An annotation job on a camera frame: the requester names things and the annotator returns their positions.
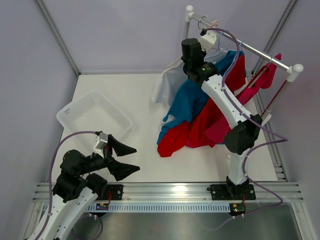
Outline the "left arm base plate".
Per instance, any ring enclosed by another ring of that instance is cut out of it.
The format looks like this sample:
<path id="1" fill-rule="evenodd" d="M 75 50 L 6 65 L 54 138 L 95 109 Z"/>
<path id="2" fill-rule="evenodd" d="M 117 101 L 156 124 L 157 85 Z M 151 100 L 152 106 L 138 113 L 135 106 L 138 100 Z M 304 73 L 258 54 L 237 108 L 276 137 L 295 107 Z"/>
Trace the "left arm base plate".
<path id="1" fill-rule="evenodd" d="M 123 199 L 124 186 L 122 184 L 107 184 L 98 193 L 97 201 L 121 201 Z"/>

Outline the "light blue wire hanger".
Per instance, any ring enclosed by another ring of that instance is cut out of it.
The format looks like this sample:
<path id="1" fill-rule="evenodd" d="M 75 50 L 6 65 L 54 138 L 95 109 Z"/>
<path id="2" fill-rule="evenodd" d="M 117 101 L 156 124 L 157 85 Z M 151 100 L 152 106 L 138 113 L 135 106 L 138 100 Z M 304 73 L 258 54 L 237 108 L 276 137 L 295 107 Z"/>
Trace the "light blue wire hanger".
<path id="1" fill-rule="evenodd" d="M 220 34 L 220 35 L 218 36 L 218 38 L 217 38 L 216 53 L 219 53 L 219 52 L 221 51 L 221 47 L 220 47 L 220 45 L 221 45 L 221 35 L 222 35 L 222 34 Z"/>

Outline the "pink wire hanger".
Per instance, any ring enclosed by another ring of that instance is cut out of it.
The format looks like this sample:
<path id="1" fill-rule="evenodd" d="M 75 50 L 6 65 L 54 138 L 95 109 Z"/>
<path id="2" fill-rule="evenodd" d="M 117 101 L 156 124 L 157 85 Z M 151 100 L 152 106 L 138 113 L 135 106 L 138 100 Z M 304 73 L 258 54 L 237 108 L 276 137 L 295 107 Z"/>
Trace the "pink wire hanger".
<path id="1" fill-rule="evenodd" d="M 210 28 L 218 28 L 219 27 L 219 21 L 218 20 L 214 20 L 213 22 L 211 22 Z"/>

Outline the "white t shirt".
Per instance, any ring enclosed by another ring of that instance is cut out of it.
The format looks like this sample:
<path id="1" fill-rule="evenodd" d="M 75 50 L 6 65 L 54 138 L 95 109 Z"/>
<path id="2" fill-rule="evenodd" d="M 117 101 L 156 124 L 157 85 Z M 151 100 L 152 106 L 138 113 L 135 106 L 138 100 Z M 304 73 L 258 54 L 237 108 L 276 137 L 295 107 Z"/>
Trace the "white t shirt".
<path id="1" fill-rule="evenodd" d="M 178 89 L 187 80 L 183 66 L 181 60 L 161 73 L 151 90 L 150 99 L 154 103 L 163 103 L 168 109 L 170 108 Z"/>

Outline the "blue t shirt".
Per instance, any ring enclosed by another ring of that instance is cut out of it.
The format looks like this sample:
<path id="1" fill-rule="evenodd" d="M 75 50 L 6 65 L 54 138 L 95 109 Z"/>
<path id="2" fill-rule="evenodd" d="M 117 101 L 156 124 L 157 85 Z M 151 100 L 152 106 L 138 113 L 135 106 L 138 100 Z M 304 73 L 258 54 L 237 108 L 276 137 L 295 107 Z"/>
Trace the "blue t shirt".
<path id="1" fill-rule="evenodd" d="M 223 76 L 232 64 L 236 55 L 235 50 L 222 50 L 214 56 L 205 58 L 205 61 L 213 63 Z M 201 112 L 207 103 L 209 96 L 204 93 L 193 81 L 187 79 L 178 89 L 172 105 L 162 120 L 161 129 L 157 139 L 157 145 L 161 142 L 169 129 L 179 124 L 192 120 Z"/>

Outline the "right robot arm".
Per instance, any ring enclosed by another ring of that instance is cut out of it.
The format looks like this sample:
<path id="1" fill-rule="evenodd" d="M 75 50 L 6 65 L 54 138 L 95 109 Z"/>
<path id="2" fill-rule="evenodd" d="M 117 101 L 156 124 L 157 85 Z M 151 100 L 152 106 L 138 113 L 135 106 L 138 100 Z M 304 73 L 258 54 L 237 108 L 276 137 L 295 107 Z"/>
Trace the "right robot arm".
<path id="1" fill-rule="evenodd" d="M 231 129 L 223 140 L 230 151 L 230 169 L 222 193 L 230 199 L 249 197 L 253 186 L 246 174 L 245 158 L 258 139 L 262 118 L 252 115 L 230 91 L 217 67 L 205 61 L 207 53 L 198 39 L 184 39 L 181 48 L 184 73 L 213 100 Z"/>

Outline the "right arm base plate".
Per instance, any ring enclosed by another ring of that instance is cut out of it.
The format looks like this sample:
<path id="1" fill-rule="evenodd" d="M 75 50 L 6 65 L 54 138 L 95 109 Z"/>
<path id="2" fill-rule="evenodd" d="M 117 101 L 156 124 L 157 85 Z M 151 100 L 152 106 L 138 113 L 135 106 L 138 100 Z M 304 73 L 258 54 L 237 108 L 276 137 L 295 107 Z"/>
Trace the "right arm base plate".
<path id="1" fill-rule="evenodd" d="M 212 184 L 206 188 L 210 192 L 213 201 L 231 201 L 231 200 L 256 200 L 254 186 L 248 184 L 244 187 L 232 188 L 227 184 Z"/>

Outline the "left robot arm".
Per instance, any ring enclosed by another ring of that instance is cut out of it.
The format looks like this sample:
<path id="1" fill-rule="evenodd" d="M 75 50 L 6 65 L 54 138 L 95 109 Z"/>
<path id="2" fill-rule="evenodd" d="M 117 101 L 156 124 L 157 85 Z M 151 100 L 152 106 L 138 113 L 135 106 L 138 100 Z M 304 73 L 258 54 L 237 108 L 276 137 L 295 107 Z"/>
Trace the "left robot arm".
<path id="1" fill-rule="evenodd" d="M 117 161 L 137 152 L 116 140 L 112 134 L 95 131 L 93 152 L 85 156 L 68 150 L 62 157 L 61 172 L 55 183 L 48 182 L 49 203 L 30 240 L 65 240 L 85 210 L 96 200 L 120 200 L 122 191 L 112 188 L 96 171 L 108 169 L 116 181 L 140 170 L 139 166 Z"/>

